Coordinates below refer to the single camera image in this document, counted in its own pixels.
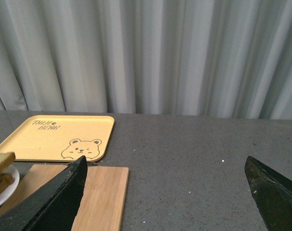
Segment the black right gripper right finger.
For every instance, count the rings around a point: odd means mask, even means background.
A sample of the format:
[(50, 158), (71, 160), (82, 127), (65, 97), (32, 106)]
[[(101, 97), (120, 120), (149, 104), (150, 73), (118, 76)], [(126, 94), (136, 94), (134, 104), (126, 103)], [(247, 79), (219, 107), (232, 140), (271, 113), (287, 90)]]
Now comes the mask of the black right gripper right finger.
[(245, 175), (269, 231), (292, 231), (292, 180), (248, 156)]

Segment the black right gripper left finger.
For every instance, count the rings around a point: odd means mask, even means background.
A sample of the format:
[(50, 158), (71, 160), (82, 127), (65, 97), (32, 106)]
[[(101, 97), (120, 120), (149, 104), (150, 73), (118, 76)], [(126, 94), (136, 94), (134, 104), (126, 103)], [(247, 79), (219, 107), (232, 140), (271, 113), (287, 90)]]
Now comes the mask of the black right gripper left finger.
[(81, 156), (0, 216), (0, 231), (69, 231), (83, 197), (88, 165)]

